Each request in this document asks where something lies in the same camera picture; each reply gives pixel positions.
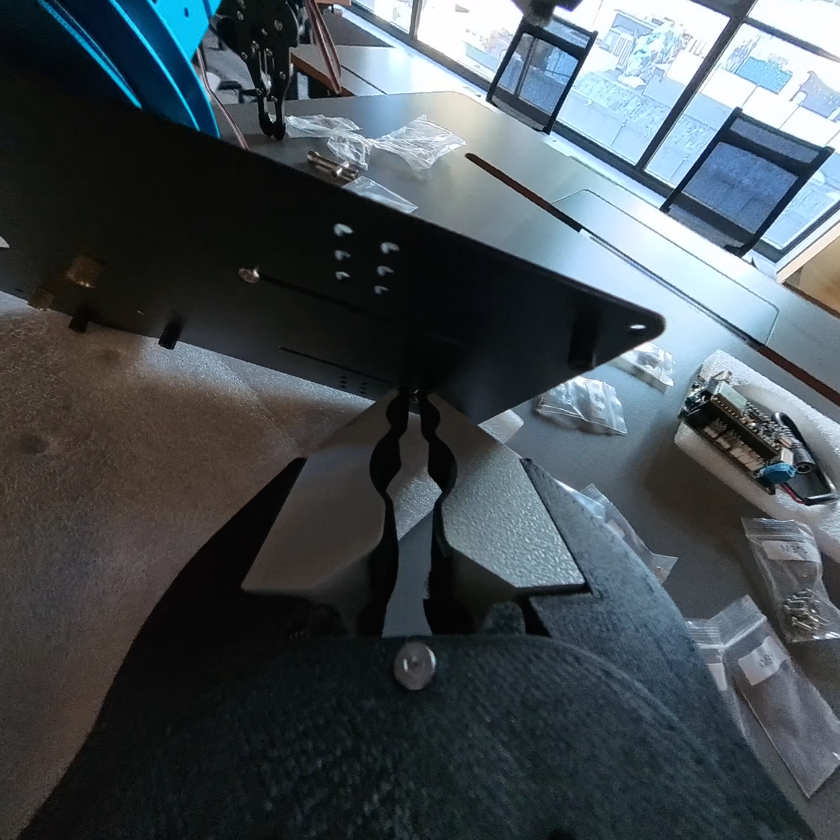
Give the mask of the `white foam sheet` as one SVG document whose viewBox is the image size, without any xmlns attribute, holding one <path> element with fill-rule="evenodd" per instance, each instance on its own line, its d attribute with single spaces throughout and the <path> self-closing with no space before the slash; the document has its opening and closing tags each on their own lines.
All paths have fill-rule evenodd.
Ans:
<svg viewBox="0 0 840 840">
<path fill-rule="evenodd" d="M 2 294 L 2 838 L 84 742 L 152 607 L 371 400 Z"/>
</svg>

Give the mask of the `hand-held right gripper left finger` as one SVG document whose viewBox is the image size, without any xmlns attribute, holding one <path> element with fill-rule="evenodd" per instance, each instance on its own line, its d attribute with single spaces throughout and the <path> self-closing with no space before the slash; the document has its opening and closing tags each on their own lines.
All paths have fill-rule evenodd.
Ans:
<svg viewBox="0 0 840 840">
<path fill-rule="evenodd" d="M 383 635 L 398 572 L 394 504 L 411 397 L 388 392 L 305 459 L 242 582 L 253 595 L 327 605 L 363 636 Z"/>
</svg>

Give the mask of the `dark grey desk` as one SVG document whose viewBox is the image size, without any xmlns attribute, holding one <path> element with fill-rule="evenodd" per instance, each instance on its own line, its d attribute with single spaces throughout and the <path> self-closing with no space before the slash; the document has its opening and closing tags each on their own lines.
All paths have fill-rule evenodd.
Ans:
<svg viewBox="0 0 840 840">
<path fill-rule="evenodd" d="M 588 434 L 535 416 L 511 446 L 576 489 L 594 484 L 654 551 L 678 557 L 666 582 L 689 618 L 713 616 L 750 594 L 775 619 L 742 518 L 748 499 L 675 442 L 678 411 L 696 372 L 723 351 L 838 421 L 838 319 L 681 228 L 564 149 L 483 101 L 434 91 L 301 100 L 295 115 L 328 114 L 378 137 L 425 114 L 466 140 L 426 180 L 392 155 L 371 157 L 370 177 L 418 205 L 418 216 L 523 253 L 571 274 L 607 271 L 617 294 L 661 313 L 657 344 L 675 358 L 662 391 L 605 364 L 591 377 L 612 384 L 626 435 Z"/>
</svg>

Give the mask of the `black mesh chair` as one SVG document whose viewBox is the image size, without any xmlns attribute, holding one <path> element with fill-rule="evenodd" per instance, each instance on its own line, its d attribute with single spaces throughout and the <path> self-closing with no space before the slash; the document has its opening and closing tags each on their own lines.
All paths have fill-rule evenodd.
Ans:
<svg viewBox="0 0 840 840">
<path fill-rule="evenodd" d="M 531 129 L 550 134 L 596 38 L 596 31 L 560 18 L 545 26 L 523 19 L 486 100 Z"/>
<path fill-rule="evenodd" d="M 735 108 L 659 210 L 741 258 L 833 154 Z"/>
</svg>

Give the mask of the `scattered clear screw bags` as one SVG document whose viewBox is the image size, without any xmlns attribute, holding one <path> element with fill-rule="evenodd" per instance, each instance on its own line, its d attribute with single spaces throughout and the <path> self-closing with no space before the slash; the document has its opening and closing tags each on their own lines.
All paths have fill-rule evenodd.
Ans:
<svg viewBox="0 0 840 840">
<path fill-rule="evenodd" d="M 734 348 L 718 350 L 746 364 Z M 741 596 L 712 617 L 688 618 L 686 630 L 741 735 L 753 749 L 771 743 L 810 799 L 838 777 L 838 561 L 820 551 L 807 524 L 771 518 L 677 448 L 690 386 L 698 375 L 714 375 L 700 373 L 704 361 L 683 365 L 668 349 L 643 343 L 613 365 L 659 397 L 620 397 L 608 382 L 577 376 L 537 397 L 533 410 L 567 438 L 588 433 L 627 443 L 625 456 L 584 455 L 593 465 L 579 472 L 599 481 L 572 496 L 660 584 L 678 566 L 670 593 L 688 613 L 732 593 L 729 579 L 741 564 L 759 603 Z M 792 425 L 815 461 L 811 474 L 768 494 L 782 491 L 806 507 L 838 502 L 791 417 L 751 402 Z"/>
</svg>

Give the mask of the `brass standoff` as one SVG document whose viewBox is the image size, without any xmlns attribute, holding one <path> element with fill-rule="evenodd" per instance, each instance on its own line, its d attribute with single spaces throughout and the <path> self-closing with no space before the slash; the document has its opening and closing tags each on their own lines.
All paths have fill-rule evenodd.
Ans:
<svg viewBox="0 0 840 840">
<path fill-rule="evenodd" d="M 352 164 L 333 161 L 314 150 L 308 152 L 307 162 L 316 172 L 342 185 L 350 184 L 360 176 L 360 171 Z"/>
</svg>

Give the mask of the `white foam block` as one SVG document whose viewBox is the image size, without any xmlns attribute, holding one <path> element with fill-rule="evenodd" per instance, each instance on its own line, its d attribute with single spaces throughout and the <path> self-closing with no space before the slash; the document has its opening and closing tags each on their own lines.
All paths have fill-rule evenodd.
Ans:
<svg viewBox="0 0 840 840">
<path fill-rule="evenodd" d="M 838 484 L 838 422 L 723 350 L 707 357 L 700 367 L 702 375 L 720 371 L 731 372 L 732 383 L 736 389 L 751 401 L 787 413 L 803 432 L 805 441 L 814 450 L 819 464 Z M 683 423 L 678 425 L 675 444 L 699 466 L 771 518 L 797 520 L 807 524 L 815 535 L 820 551 L 832 560 L 839 561 L 838 502 L 806 507 L 794 502 L 782 491 L 770 496 L 720 451 Z"/>
</svg>

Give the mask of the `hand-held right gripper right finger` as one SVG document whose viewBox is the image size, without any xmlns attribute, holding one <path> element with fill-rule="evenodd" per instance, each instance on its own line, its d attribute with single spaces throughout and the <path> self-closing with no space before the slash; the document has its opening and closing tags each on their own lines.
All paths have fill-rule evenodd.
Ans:
<svg viewBox="0 0 840 840">
<path fill-rule="evenodd" d="M 433 394 L 418 397 L 434 504 L 427 610 L 489 610 L 585 591 L 522 460 Z"/>
</svg>

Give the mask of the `black control circuit board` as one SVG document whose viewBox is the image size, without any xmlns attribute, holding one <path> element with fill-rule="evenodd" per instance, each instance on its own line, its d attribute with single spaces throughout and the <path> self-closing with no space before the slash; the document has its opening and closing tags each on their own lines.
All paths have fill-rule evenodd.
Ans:
<svg viewBox="0 0 840 840">
<path fill-rule="evenodd" d="M 679 418 L 771 495 L 814 471 L 816 463 L 793 426 L 737 391 L 729 371 L 699 374 Z"/>
</svg>

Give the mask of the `large framed windows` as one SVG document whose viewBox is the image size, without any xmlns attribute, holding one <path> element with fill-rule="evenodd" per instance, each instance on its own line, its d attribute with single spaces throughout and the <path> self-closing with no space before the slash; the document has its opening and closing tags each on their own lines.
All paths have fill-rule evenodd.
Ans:
<svg viewBox="0 0 840 840">
<path fill-rule="evenodd" d="M 586 1 L 595 33 L 554 129 L 664 195 L 730 111 L 832 149 L 764 235 L 781 259 L 838 221 L 839 2 Z"/>
</svg>

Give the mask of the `blue hobby robot arm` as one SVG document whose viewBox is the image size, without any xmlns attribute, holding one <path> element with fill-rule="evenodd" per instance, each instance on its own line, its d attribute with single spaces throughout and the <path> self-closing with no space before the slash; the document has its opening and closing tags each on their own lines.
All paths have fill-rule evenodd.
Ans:
<svg viewBox="0 0 840 840">
<path fill-rule="evenodd" d="M 2 2 L 2 292 L 378 400 L 487 419 L 656 339 L 590 271 L 401 213 L 106 80 L 69 5 Z"/>
</svg>

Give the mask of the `light wooden table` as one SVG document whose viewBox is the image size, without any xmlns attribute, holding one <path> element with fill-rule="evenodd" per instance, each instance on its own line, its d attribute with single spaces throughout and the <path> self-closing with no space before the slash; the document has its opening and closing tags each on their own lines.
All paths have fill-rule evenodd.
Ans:
<svg viewBox="0 0 840 840">
<path fill-rule="evenodd" d="M 839 314 L 839 224 L 780 266 L 776 281 L 816 306 Z"/>
</svg>

